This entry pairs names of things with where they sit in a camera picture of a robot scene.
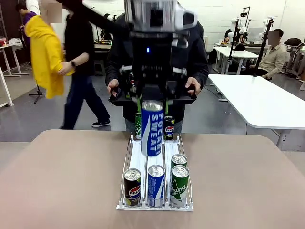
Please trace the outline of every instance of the dark blue pants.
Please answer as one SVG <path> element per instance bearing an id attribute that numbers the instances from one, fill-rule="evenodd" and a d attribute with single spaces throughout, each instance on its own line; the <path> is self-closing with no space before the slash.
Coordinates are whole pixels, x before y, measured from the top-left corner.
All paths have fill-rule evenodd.
<path id="1" fill-rule="evenodd" d="M 65 104 L 65 115 L 62 129 L 72 130 L 80 114 L 83 100 L 98 119 L 98 122 L 106 122 L 110 118 L 106 107 L 96 94 L 90 76 L 72 76 L 70 91 Z"/>

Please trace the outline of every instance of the shoe sole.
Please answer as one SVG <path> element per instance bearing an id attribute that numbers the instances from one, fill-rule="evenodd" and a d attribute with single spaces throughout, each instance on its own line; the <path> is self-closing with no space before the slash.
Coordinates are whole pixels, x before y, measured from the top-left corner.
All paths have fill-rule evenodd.
<path id="1" fill-rule="evenodd" d="M 102 127 L 102 126 L 108 126 L 110 125 L 110 123 L 108 124 L 101 124 L 101 125 L 91 125 L 93 128 L 98 128 L 98 127 Z"/>

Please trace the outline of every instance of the person's left hand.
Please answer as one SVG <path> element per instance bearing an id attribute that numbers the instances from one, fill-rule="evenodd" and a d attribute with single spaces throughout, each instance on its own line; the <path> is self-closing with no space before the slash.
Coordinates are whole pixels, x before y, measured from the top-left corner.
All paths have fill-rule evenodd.
<path id="1" fill-rule="evenodd" d="M 72 63 L 71 62 L 62 62 L 62 69 L 60 69 L 57 73 L 59 75 L 66 75 L 70 70 L 73 69 Z"/>
<path id="2" fill-rule="evenodd" d="M 194 90 L 190 90 L 187 91 L 190 95 L 199 95 L 201 89 L 200 89 L 200 83 L 198 83 L 198 81 L 194 78 L 194 77 L 189 77 L 187 79 L 186 85 L 185 87 L 188 88 L 191 86 L 191 84 L 193 84 L 195 86 L 195 91 Z"/>

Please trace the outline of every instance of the can dispenser rack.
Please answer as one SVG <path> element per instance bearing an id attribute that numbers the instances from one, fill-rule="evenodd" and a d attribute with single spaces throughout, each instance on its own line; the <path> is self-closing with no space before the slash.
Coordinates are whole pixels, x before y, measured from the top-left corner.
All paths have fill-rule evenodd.
<path id="1" fill-rule="evenodd" d="M 193 196 L 192 196 L 192 183 L 191 177 L 189 176 L 189 182 L 187 186 L 187 195 L 185 205 L 182 208 L 173 208 L 170 203 L 170 176 L 171 176 L 171 159 L 175 154 L 185 155 L 182 138 L 179 134 L 176 140 L 165 141 L 162 138 L 162 150 L 157 156 L 148 157 L 141 152 L 141 141 L 134 140 L 133 135 L 128 140 L 125 162 L 122 173 L 120 199 L 117 205 L 117 210 L 153 210 L 153 211 L 194 211 L 193 208 Z M 152 208 L 148 206 L 147 198 L 147 170 L 152 165 L 161 165 L 165 170 L 164 178 L 164 192 L 162 206 L 159 208 Z M 141 172 L 141 198 L 138 206 L 130 207 L 125 203 L 125 191 L 124 191 L 124 172 L 129 168 L 136 168 Z"/>

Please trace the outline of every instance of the beige shirt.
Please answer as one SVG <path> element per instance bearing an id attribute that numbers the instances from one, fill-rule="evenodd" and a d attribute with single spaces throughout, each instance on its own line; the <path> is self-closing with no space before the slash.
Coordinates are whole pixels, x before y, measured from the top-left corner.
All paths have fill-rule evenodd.
<path id="1" fill-rule="evenodd" d="M 277 45 L 275 48 L 270 46 L 265 58 L 259 64 L 259 68 L 269 72 L 266 76 L 270 77 L 282 70 L 286 61 L 286 48 L 283 45 Z"/>

